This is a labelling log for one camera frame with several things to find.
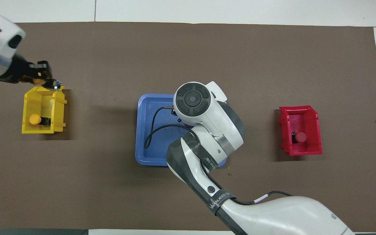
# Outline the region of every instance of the printed logo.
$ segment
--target printed logo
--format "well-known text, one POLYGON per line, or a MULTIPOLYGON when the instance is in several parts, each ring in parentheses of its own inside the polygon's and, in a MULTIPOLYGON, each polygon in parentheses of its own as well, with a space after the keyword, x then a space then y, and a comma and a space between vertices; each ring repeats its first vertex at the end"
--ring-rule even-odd
POLYGON ((206 158, 206 161, 211 165, 211 167, 215 168, 215 164, 209 158, 206 158))
POLYGON ((218 206, 219 202, 221 202, 221 200, 227 196, 230 196, 230 193, 227 192, 227 193, 223 193, 222 195, 220 195, 217 199, 215 200, 212 200, 211 204, 209 205, 209 207, 211 209, 213 209, 214 207, 218 206))

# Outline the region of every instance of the white cable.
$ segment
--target white cable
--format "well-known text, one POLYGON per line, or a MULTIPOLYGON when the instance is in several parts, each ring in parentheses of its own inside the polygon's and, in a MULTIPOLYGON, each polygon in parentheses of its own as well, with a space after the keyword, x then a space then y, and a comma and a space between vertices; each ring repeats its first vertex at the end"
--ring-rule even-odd
POLYGON ((256 200, 253 201, 253 202, 254 202, 254 203, 258 203, 258 202, 262 201, 263 199, 267 198, 268 196, 269 196, 268 194, 265 194, 265 195, 263 195, 262 197, 256 199, 256 200))

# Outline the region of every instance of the plastic bin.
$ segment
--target plastic bin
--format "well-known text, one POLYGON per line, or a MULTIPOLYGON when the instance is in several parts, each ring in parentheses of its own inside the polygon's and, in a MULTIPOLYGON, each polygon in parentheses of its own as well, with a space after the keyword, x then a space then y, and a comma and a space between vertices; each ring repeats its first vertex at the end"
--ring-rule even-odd
POLYGON ((279 108, 284 152, 291 156, 322 154, 317 112, 309 105, 279 108))
POLYGON ((23 134, 53 134, 63 131, 64 107, 67 101, 62 90, 50 91, 44 87, 34 87, 24 95, 23 134), (32 114, 50 118, 50 125, 32 125, 29 118, 32 114))
MULTIPOLYGON (((163 165, 166 166, 166 153, 170 143, 179 139, 188 131, 178 127, 163 128, 153 135, 152 142, 148 149, 143 144, 150 134, 153 115, 156 110, 163 106, 173 106, 172 94, 145 94, 140 97, 137 107, 137 128, 136 128, 136 160, 142 165, 163 165)), ((171 114, 171 110, 163 109, 158 112, 153 129, 166 124, 184 125, 178 122, 178 117, 171 114)))

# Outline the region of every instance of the black band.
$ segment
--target black band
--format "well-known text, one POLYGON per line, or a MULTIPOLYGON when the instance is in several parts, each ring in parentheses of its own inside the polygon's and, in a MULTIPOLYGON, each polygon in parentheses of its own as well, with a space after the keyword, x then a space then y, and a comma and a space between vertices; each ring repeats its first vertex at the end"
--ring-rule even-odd
POLYGON ((230 198, 236 198, 226 189, 218 190, 207 204, 208 209, 215 215, 221 205, 230 198))
POLYGON ((206 165, 209 171, 213 171, 218 167, 218 164, 213 156, 211 156, 210 153, 200 143, 198 143, 191 133, 186 133, 182 136, 182 139, 192 150, 192 152, 194 152, 194 154, 200 159, 200 161, 206 165))

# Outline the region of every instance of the circular end cap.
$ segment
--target circular end cap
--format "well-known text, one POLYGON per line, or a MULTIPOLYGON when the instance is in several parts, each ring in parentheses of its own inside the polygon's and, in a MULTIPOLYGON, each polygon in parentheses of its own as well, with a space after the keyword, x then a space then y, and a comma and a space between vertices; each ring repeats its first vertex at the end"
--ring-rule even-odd
POLYGON ((41 117, 40 117, 40 115, 34 113, 30 116, 29 121, 30 121, 31 125, 37 125, 41 122, 41 117))
POLYGON ((307 140, 307 135, 304 132, 298 132, 297 135, 295 135, 295 140, 298 143, 303 143, 307 140))
POLYGON ((190 107, 195 107, 201 102, 201 94, 197 91, 189 91, 185 95, 185 103, 190 107))

